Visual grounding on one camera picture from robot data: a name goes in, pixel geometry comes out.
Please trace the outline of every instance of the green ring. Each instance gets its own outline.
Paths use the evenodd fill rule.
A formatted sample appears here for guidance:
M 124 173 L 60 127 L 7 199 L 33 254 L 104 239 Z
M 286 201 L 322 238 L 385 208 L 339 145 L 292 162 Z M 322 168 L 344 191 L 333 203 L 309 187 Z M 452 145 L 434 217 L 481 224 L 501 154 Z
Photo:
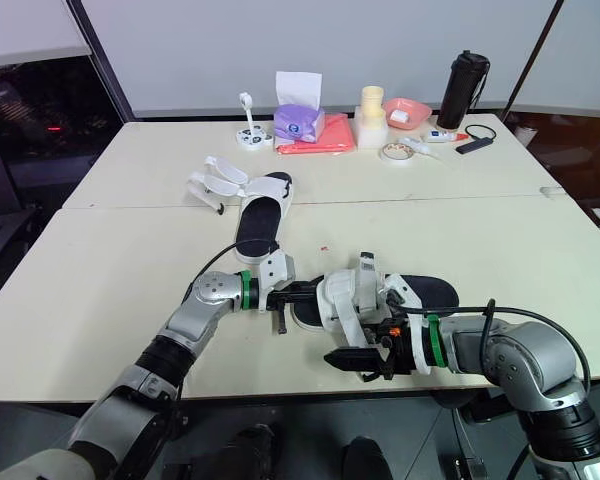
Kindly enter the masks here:
M 249 270 L 242 270 L 240 276 L 242 277 L 242 309 L 249 310 L 249 304 L 251 303 L 251 299 L 249 298 L 251 272 Z
M 437 315 L 428 315 L 429 320 L 429 338 L 431 339 L 431 350 L 433 350 L 433 358 L 436 361 L 436 366 L 445 368 L 447 366 L 444 361 L 444 355 L 442 355 L 442 348 L 440 348 L 440 337 L 438 334 L 438 326 L 440 325 L 440 319 Z

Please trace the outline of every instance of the pink bowl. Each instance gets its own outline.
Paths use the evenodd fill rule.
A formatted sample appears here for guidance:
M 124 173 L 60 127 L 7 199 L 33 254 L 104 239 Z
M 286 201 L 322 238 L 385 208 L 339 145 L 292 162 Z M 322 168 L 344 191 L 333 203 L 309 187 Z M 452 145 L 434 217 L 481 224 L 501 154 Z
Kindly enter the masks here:
M 387 112 L 387 123 L 392 127 L 402 128 L 403 130 L 413 130 L 418 128 L 422 122 L 431 116 L 431 107 L 424 103 L 416 102 L 408 98 L 392 98 L 386 102 L 382 108 Z M 409 114 L 406 122 L 391 120 L 391 114 L 394 110 L 402 110 Z

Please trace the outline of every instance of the white bottle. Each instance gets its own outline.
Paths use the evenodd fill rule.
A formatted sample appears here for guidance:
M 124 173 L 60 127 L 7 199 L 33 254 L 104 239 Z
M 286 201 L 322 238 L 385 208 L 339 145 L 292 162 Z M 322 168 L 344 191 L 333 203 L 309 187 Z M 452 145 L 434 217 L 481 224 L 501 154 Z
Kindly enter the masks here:
M 458 142 L 467 138 L 469 138 L 469 135 L 466 133 L 439 132 L 438 130 L 430 130 L 422 136 L 422 139 L 427 143 Z
M 438 158 L 438 156 L 433 153 L 433 150 L 431 150 L 431 147 L 420 140 L 416 140 L 415 138 L 402 137 L 398 140 L 398 143 L 402 143 L 403 145 L 413 148 L 414 152 L 421 153 L 422 155 L 428 155 L 433 158 Z

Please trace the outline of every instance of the pink cloth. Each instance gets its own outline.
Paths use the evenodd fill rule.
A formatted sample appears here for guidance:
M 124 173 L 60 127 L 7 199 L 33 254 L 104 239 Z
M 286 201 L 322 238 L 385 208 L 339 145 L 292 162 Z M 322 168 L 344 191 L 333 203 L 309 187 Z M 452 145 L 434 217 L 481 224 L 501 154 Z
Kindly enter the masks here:
M 347 152 L 355 147 L 349 119 L 344 113 L 327 114 L 324 130 L 316 143 L 296 140 L 291 145 L 280 145 L 278 153 Z

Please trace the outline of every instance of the tape roll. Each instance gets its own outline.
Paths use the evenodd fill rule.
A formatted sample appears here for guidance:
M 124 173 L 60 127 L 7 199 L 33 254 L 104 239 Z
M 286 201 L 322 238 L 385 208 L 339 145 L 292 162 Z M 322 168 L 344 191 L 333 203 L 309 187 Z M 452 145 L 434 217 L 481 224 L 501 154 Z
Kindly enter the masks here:
M 387 143 L 380 149 L 380 158 L 390 165 L 403 166 L 411 163 L 415 151 L 402 143 Z

